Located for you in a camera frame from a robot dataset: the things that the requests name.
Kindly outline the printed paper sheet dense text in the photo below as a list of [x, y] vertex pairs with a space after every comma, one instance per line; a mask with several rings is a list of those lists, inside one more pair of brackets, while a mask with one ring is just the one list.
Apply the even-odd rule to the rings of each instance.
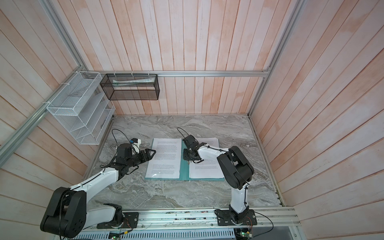
[[180, 178], [182, 140], [155, 138], [152, 149], [156, 153], [149, 161], [145, 178], [178, 180]]

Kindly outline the green file folder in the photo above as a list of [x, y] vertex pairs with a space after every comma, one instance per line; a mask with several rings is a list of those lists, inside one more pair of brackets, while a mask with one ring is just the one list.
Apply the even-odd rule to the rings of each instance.
[[[190, 179], [189, 178], [189, 166], [191, 163], [183, 160], [183, 150], [186, 148], [186, 145], [182, 141], [182, 153], [181, 153], [181, 168], [180, 168], [180, 178], [177, 181], [199, 181], [199, 179]], [[167, 179], [147, 179], [147, 180], [167, 180]], [[223, 181], [223, 179], [201, 179], [201, 181]]]

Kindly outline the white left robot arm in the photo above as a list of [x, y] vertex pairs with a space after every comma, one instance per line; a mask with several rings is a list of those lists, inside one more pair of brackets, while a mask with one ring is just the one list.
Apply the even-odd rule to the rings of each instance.
[[155, 150], [140, 150], [139, 146], [140, 142], [133, 141], [119, 145], [112, 160], [103, 165], [99, 173], [69, 188], [57, 188], [42, 218], [41, 231], [72, 239], [83, 229], [94, 225], [121, 228], [125, 216], [120, 205], [104, 204], [88, 210], [87, 204], [106, 187], [136, 171], [140, 164], [153, 159]]

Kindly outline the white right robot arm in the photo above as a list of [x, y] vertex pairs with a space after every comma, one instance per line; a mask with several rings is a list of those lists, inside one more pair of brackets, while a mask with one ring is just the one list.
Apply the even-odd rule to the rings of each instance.
[[242, 151], [237, 147], [218, 148], [199, 142], [194, 136], [183, 139], [186, 145], [183, 159], [200, 164], [205, 160], [216, 160], [227, 183], [232, 187], [231, 202], [228, 210], [215, 210], [220, 226], [235, 226], [250, 223], [255, 213], [248, 205], [248, 186], [254, 174], [254, 168]]

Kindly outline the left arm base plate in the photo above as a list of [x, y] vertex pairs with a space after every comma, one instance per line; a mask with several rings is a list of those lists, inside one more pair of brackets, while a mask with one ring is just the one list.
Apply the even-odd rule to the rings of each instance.
[[100, 223], [97, 229], [135, 229], [138, 226], [139, 212], [123, 212], [121, 220], [112, 220], [107, 223]]

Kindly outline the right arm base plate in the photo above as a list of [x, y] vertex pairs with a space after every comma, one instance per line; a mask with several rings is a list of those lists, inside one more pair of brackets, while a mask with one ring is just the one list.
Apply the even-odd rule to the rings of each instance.
[[240, 214], [233, 210], [220, 209], [216, 209], [214, 213], [217, 216], [219, 226], [256, 226], [258, 224], [255, 212], [250, 209], [246, 209]]

